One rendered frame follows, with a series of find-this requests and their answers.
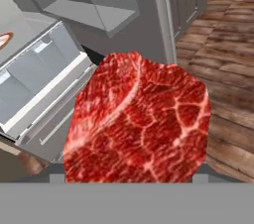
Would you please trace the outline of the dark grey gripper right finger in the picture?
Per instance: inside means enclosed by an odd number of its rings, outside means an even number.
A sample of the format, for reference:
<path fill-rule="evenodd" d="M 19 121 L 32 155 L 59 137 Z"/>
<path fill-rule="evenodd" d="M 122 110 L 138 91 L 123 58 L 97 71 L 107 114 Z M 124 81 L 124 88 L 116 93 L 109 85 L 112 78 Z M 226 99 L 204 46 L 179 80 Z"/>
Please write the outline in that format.
<path fill-rule="evenodd" d="M 238 182 L 238 179 L 221 174 L 211 168 L 209 165 L 201 165 L 196 174 L 192 177 L 193 183 L 220 183 L 220 182 Z"/>

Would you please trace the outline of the raw red steak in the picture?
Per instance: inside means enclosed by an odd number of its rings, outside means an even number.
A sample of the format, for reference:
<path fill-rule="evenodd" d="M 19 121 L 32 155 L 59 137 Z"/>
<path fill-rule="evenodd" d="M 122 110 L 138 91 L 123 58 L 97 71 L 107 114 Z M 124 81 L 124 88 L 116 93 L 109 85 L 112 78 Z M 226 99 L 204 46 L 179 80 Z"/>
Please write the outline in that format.
<path fill-rule="evenodd" d="M 210 100 L 180 66 L 106 56 L 75 98 L 67 182 L 188 182 L 206 157 Z"/>

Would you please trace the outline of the brown rimmed white plate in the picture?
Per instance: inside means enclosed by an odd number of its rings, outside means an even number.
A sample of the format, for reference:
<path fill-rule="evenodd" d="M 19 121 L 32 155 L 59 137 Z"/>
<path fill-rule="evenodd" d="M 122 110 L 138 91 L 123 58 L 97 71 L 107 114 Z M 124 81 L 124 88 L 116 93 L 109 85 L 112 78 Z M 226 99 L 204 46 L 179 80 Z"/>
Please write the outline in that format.
<path fill-rule="evenodd" d="M 8 43 L 12 40 L 14 37 L 13 32 L 8 32 L 3 35 L 0 35 L 0 50 L 4 49 Z"/>

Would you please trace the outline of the grey door shelf bin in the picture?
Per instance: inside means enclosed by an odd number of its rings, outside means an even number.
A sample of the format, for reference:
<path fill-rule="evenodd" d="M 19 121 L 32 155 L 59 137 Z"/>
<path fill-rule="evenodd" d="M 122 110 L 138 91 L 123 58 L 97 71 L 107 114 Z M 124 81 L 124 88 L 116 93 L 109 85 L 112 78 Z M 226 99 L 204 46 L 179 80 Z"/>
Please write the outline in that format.
<path fill-rule="evenodd" d="M 139 16 L 136 0 L 33 0 L 43 13 L 71 20 L 112 38 Z"/>

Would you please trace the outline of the grey fridge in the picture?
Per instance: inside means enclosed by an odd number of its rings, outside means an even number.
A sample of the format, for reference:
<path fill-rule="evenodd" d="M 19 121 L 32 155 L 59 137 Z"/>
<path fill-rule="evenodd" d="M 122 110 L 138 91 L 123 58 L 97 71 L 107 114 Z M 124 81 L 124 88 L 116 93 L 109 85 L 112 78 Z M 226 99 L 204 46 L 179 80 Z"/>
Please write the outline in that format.
<path fill-rule="evenodd" d="M 17 31 L 23 38 L 29 40 L 57 22 L 61 21 L 40 13 L 23 12 L 13 0 L 0 0 L 0 35 L 9 31 Z M 95 69 L 96 65 L 92 64 L 92 68 L 74 85 L 76 93 L 69 94 L 62 104 L 57 105 L 55 111 L 45 115 L 41 122 L 31 128 L 22 141 L 14 143 L 7 138 L 11 145 L 45 161 L 62 162 L 75 96 L 89 81 Z"/>

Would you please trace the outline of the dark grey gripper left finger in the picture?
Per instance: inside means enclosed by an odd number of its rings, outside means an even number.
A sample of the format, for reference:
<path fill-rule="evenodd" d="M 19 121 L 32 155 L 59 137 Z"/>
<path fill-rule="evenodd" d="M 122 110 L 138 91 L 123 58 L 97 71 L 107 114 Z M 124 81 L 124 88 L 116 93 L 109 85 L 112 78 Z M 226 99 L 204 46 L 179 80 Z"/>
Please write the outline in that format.
<path fill-rule="evenodd" d="M 50 183 L 50 182 L 64 182 L 64 165 L 63 164 L 51 164 L 44 168 L 38 174 L 28 176 L 21 179 L 21 182 L 26 183 Z"/>

